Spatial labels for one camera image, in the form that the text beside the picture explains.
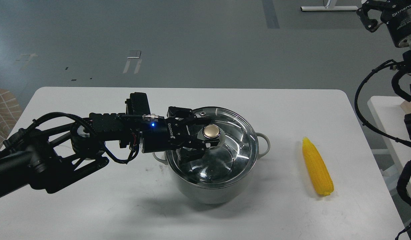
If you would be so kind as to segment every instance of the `white desk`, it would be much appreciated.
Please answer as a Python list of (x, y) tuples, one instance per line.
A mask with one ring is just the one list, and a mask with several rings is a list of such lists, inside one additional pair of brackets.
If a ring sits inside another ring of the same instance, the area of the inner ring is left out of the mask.
[[(401, 97), (372, 96), (368, 101), (368, 107), (380, 130), (394, 137), (410, 140), (404, 123), (405, 112), (399, 106), (403, 101)], [(405, 164), (411, 160), (411, 148), (389, 138), (383, 138), (383, 140), (398, 172), (401, 173)], [(411, 197), (411, 179), (407, 185), (407, 191)]]
[[(172, 185), (167, 166), (139, 154), (128, 165), (111, 162), (55, 194), (27, 186), (1, 198), (0, 240), (362, 240), (393, 239), (403, 229), (353, 109), (339, 90), (41, 88), (15, 129), (50, 111), (124, 112), (124, 100), (135, 91), (148, 94), (155, 114), (166, 114), (168, 106), (217, 105), (267, 134), (272, 149), (254, 166), (248, 188), (224, 205), (196, 204)], [(303, 136), (326, 161), (335, 185), (329, 197), (313, 190), (301, 153)], [(116, 144), (108, 146), (116, 156), (128, 154)]]

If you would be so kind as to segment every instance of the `black cable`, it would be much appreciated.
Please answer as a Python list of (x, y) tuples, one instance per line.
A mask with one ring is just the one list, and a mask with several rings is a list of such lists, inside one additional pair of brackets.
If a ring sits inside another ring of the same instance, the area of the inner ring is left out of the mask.
[(394, 66), (394, 65), (399, 66), (399, 65), (401, 65), (401, 64), (402, 64), (402, 62), (396, 62), (396, 61), (394, 61), (393, 59), (391, 59), (391, 60), (388, 60), (388, 61), (380, 64), (377, 68), (371, 70), (371, 73), (368, 74), (367, 77), (365, 77), (365, 79), (361, 82), (361, 84), (359, 85), (358, 89), (356, 90), (355, 100), (354, 100), (354, 108), (355, 108), (356, 115), (358, 116), (359, 120), (361, 120), (363, 126), (366, 126), (367, 128), (369, 128), (369, 129), (372, 130), (373, 132), (376, 132), (376, 133), (378, 133), (378, 134), (380, 134), (380, 135), (382, 135), (382, 136), (385, 136), (385, 137), (387, 137), (387, 138), (390, 138), (390, 139), (392, 139), (392, 140), (395, 140), (396, 142), (402, 143), (402, 144), (404, 144), (405, 146), (411, 147), (411, 141), (407, 141), (407, 140), (403, 140), (403, 139), (399, 139), (399, 138), (393, 137), (393, 136), (391, 136), (391, 135), (389, 135), (389, 134), (381, 131), (380, 129), (376, 128), (376, 127), (373, 126), (371, 123), (369, 123), (369, 122), (365, 119), (365, 117), (361, 114), (361, 111), (359, 110), (359, 106), (358, 106), (358, 98), (359, 98), (359, 94), (360, 94), (360, 92), (361, 92), (362, 87), (368, 82), (368, 80), (369, 80), (375, 73), (377, 73), (377, 72), (379, 72), (380, 70), (383, 70), (383, 69), (385, 69), (385, 68), (387, 68), (387, 67), (391, 67), (391, 66)]
[(137, 157), (137, 154), (139, 154), (139, 149), (140, 149), (140, 146), (139, 146), (139, 145), (137, 145), (137, 146), (136, 146), (136, 152), (134, 153), (134, 156), (133, 156), (133, 158), (132, 158), (132, 159), (134, 159), (134, 158), (136, 158), (136, 157)]
[(406, 231), (408, 231), (411, 228), (411, 222), (402, 230), (398, 233), (398, 235), (396, 236), (395, 240), (399, 239), (399, 236), (403, 233), (405, 233)]
[(124, 115), (119, 115), (118, 118), (140, 118), (140, 119), (143, 119), (143, 115), (128, 115), (128, 114), (124, 114)]
[[(26, 128), (26, 131), (20, 135), (12, 144), (10, 144), (7, 148), (5, 148), (4, 150), (2, 150), (0, 152), (0, 158), (3, 156), (8, 155), (9, 150), (13, 149), (17, 144), (19, 144), (19, 142), (30, 132), (33, 131), (33, 129), (35, 129), (36, 127), (38, 127), (39, 125), (45, 123), (46, 121), (49, 121), (51, 119), (57, 118), (57, 117), (67, 117), (72, 119), (73, 121), (75, 121), (76, 123), (78, 123), (79, 125), (83, 126), (90, 134), (93, 135), (93, 137), (97, 137), (97, 132), (96, 130), (83, 118), (76, 116), (74, 114), (67, 114), (67, 113), (62, 113), (62, 112), (51, 112), (51, 113), (47, 113), (43, 116), (41, 116), (40, 118), (38, 118), (37, 120), (33, 120), (33, 123), (31, 125), (29, 125), (28, 128)], [(108, 156), (115, 162), (120, 163), (120, 164), (127, 164), (130, 160), (122, 160), (122, 159), (118, 159), (117, 157), (115, 157), (114, 154), (112, 154), (112, 152), (105, 146), (105, 143), (103, 143), (102, 141), (99, 141), (100, 146), (105, 150), (105, 152), (108, 154)]]
[(75, 168), (79, 167), (79, 165), (81, 165), (81, 163), (85, 160), (86, 158), (80, 158), (78, 161), (76, 161), (76, 163), (74, 164)]
[(134, 159), (134, 158), (132, 159), (134, 152), (135, 152), (134, 149), (132, 149), (132, 150), (130, 151), (130, 154), (128, 155), (127, 161), (131, 161), (131, 160)]

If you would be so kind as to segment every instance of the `stainless steel pot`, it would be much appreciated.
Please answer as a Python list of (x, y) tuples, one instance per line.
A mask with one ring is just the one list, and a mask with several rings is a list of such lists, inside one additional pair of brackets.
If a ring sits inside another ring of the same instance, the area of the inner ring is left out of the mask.
[[(220, 144), (208, 149), (201, 159), (187, 163), (181, 159), (180, 150), (166, 151), (166, 160), (161, 162), (170, 165), (173, 180), (187, 197), (205, 204), (227, 202), (247, 187), (256, 160), (269, 152), (269, 139), (256, 133), (247, 120), (231, 110), (205, 107), (195, 109), (194, 113), (210, 118), (212, 125), (192, 126), (191, 135), (219, 138)], [(258, 137), (268, 145), (262, 154)]]

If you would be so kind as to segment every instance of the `corn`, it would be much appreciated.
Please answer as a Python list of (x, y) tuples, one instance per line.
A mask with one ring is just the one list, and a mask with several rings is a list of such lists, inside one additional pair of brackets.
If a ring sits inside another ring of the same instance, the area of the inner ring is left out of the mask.
[(333, 181), (315, 145), (308, 138), (304, 137), (302, 150), (315, 191), (324, 196), (330, 195), (334, 191)]

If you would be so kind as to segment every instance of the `gray floor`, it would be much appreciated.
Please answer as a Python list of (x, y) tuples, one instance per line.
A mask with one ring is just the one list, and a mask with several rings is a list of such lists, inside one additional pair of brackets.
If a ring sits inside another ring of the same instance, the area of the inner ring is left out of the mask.
[[(22, 107), (43, 86), (324, 88), (343, 90), (353, 103), (370, 70), (401, 60), (406, 49), (393, 46), (384, 26), (367, 32), (354, 12), (300, 11), (322, 4), (2, 0), (0, 88), (12, 91)], [(136, 60), (123, 73), (129, 50), (142, 51), (137, 74)], [(21, 55), (33, 53), (25, 65), (29, 57)], [(360, 108), (367, 118), (371, 96), (394, 96), (393, 74), (378, 73), (365, 86)], [(364, 134), (372, 149), (385, 148), (379, 135)]]

